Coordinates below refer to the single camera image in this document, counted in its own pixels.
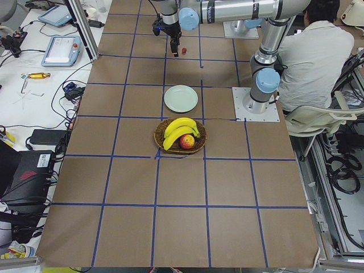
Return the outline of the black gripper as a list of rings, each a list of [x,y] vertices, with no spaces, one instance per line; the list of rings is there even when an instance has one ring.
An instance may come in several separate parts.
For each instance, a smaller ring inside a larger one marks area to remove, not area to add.
[[[179,56],[178,46],[180,45],[181,28],[171,27],[169,29],[169,36],[171,37],[170,41],[171,52],[174,57],[178,57]]]

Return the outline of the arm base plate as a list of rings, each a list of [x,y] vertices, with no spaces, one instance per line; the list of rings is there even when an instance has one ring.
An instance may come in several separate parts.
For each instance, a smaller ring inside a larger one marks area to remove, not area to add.
[[[242,122],[280,122],[274,96],[260,103],[250,97],[251,88],[233,87],[235,118]]]
[[[261,22],[261,19],[223,22],[225,37],[232,39],[258,39],[257,27],[261,25]]]

